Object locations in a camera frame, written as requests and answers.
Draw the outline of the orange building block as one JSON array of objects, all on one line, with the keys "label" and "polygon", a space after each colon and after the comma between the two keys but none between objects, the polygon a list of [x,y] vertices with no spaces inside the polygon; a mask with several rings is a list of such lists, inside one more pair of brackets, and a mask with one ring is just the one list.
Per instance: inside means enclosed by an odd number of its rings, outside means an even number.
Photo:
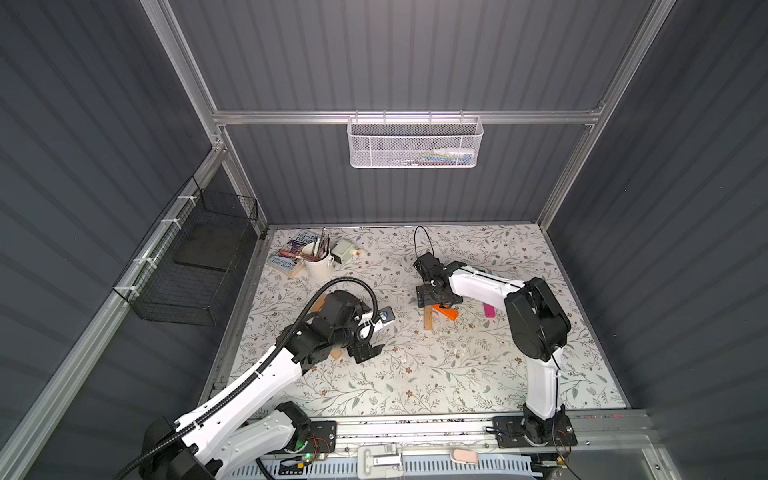
[{"label": "orange building block", "polygon": [[455,322],[459,317],[459,312],[453,308],[447,308],[440,305],[433,305],[432,309],[453,322]]}]

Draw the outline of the blue book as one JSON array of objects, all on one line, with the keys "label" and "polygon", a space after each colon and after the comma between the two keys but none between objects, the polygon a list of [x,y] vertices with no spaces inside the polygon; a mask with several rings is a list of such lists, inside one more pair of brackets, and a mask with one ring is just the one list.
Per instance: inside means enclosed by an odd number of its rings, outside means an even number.
[{"label": "blue book", "polygon": [[294,278],[303,269],[300,252],[307,245],[315,244],[317,239],[318,235],[311,231],[299,231],[280,247],[276,253],[269,255],[266,264],[279,273]]}]

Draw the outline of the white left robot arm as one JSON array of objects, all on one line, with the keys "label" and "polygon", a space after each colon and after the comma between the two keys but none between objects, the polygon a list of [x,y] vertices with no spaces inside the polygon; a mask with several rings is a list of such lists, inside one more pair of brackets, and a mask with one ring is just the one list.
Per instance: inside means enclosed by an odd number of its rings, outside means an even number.
[{"label": "white left robot arm", "polygon": [[375,333],[391,326],[389,307],[376,309],[337,290],[319,311],[306,308],[245,374],[195,410],[147,428],[138,466],[143,479],[223,479],[237,468],[275,451],[299,451],[311,422],[295,403],[283,402],[265,418],[252,415],[299,380],[335,349],[357,363],[379,355]]}]

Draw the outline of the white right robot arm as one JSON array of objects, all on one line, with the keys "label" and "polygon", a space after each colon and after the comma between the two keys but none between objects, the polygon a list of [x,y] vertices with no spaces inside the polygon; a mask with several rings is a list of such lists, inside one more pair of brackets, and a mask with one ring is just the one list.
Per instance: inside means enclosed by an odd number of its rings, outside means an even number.
[{"label": "white right robot arm", "polygon": [[560,362],[572,325],[548,283],[506,279],[458,261],[445,265],[431,252],[419,256],[414,268],[422,279],[416,288],[420,307],[450,308],[470,297],[506,311],[513,343],[525,356],[527,393],[520,415],[497,416],[486,429],[498,446],[577,445],[561,401]]}]

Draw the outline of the white pen cup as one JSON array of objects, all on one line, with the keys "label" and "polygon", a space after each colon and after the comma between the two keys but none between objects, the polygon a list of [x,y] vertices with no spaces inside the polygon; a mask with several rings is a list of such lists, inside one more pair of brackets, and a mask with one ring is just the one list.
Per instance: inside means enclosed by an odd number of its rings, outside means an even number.
[{"label": "white pen cup", "polygon": [[335,272],[333,258],[326,254],[323,258],[310,259],[310,253],[313,252],[313,245],[306,245],[302,248],[302,263],[311,280],[317,283],[325,283],[330,280]]}]

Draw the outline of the pale green small box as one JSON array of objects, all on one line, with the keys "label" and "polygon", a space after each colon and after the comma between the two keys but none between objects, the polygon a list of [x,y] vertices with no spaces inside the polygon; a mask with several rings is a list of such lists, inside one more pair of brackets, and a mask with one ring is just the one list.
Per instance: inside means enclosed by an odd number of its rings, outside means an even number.
[{"label": "pale green small box", "polygon": [[360,249],[346,239],[340,239],[331,249],[331,257],[339,265],[347,265],[360,256]]}]

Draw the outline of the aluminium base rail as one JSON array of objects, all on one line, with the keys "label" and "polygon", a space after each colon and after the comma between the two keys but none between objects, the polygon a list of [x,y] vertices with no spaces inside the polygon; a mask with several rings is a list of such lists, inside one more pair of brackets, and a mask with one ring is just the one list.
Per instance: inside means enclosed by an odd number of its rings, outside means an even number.
[{"label": "aluminium base rail", "polygon": [[167,478],[186,478],[192,468],[201,479],[222,479],[263,455],[341,453],[366,445],[468,445],[483,449],[552,450],[566,453],[589,445],[603,449],[644,448],[655,438],[650,418],[638,411],[559,409],[547,420],[528,410],[509,414],[439,414],[311,419],[293,402],[284,402],[261,419],[203,407],[190,417],[147,429],[142,450],[157,448],[141,474],[151,477],[160,462],[182,458]]}]

